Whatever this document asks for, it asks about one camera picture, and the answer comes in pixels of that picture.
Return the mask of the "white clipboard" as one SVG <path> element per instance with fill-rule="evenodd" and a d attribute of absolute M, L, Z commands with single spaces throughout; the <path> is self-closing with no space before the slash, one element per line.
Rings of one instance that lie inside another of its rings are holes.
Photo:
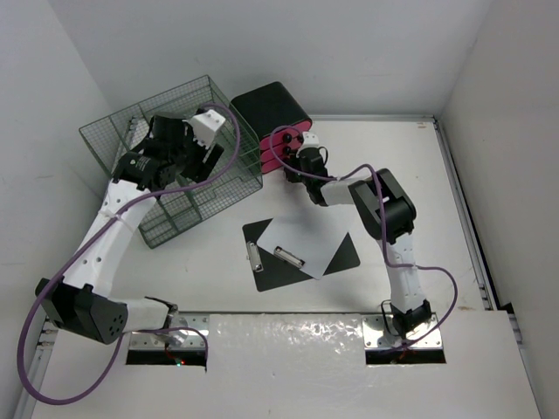
<path fill-rule="evenodd" d="M 349 231 L 335 216 L 275 217 L 257 241 L 273 256 L 283 257 L 311 278 L 321 279 Z"/>

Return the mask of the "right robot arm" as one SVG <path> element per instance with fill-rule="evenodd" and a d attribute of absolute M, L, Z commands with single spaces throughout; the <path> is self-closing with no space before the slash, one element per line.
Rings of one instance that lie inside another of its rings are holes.
<path fill-rule="evenodd" d="M 386 168 L 363 164 L 347 175 L 328 173 L 321 147 L 291 152 L 279 161 L 286 179 L 305 186 L 311 201 L 322 207 L 355 207 L 364 229 L 379 245 L 390 283 L 394 334 L 401 339 L 431 319 L 431 304 L 420 285 L 413 255 L 416 207 Z"/>

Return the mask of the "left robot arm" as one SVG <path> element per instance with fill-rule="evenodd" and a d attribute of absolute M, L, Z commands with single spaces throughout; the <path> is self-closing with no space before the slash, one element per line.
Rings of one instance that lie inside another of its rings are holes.
<path fill-rule="evenodd" d="M 84 252 L 45 295 L 41 306 L 62 330 L 110 344 L 124 333 L 159 330 L 175 306 L 155 298 L 112 299 L 116 271 L 156 191 L 182 176 L 204 182 L 224 152 L 216 144 L 225 117 L 213 109 L 189 119 L 157 113 L 116 162 L 103 204 L 84 237 Z"/>

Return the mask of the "pink top drawer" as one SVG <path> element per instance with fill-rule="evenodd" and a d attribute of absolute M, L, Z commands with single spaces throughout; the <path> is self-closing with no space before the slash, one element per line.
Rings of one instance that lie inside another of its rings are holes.
<path fill-rule="evenodd" d="M 259 143 L 259 149 L 262 152 L 264 152 L 267 149 L 269 149 L 270 146 L 273 146 L 274 148 L 279 148 L 279 150 L 277 151 L 277 154 L 279 154 L 283 150 L 284 147 L 290 147 L 291 149 L 297 149 L 301 145 L 301 142 L 298 140 L 298 136 L 302 132 L 309 131 L 311 129 L 312 125 L 313 125 L 313 122 L 311 120 L 304 120 L 304 121 L 299 122 L 299 123 L 297 123 L 293 126 L 290 126 L 288 128 L 284 128 L 284 129 L 278 131 L 277 133 L 275 133 L 272 136 L 271 141 L 269 141 L 268 136 L 264 137 Z M 290 142 L 285 142 L 284 141 L 284 137 L 287 134 L 291 136 L 291 141 Z"/>

